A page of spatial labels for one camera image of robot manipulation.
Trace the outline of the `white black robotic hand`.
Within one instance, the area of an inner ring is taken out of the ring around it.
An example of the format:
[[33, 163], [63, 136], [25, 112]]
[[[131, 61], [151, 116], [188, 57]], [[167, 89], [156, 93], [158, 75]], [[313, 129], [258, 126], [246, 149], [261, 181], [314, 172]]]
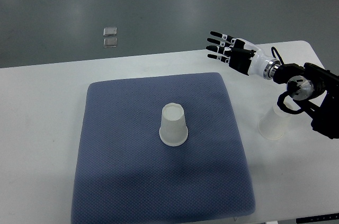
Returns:
[[208, 58], [227, 64], [233, 70], [250, 76], [258, 75], [271, 80], [282, 62], [274, 55], [268, 56], [257, 45], [242, 38], [211, 31], [212, 38], [206, 46], [210, 51]]

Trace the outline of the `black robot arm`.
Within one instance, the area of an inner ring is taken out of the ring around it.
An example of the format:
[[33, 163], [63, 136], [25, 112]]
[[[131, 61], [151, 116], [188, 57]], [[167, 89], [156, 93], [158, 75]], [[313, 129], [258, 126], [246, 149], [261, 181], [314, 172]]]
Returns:
[[284, 64], [275, 69], [273, 81], [286, 84], [277, 106], [285, 113], [305, 112], [314, 131], [338, 139], [338, 76], [311, 63], [302, 67]]

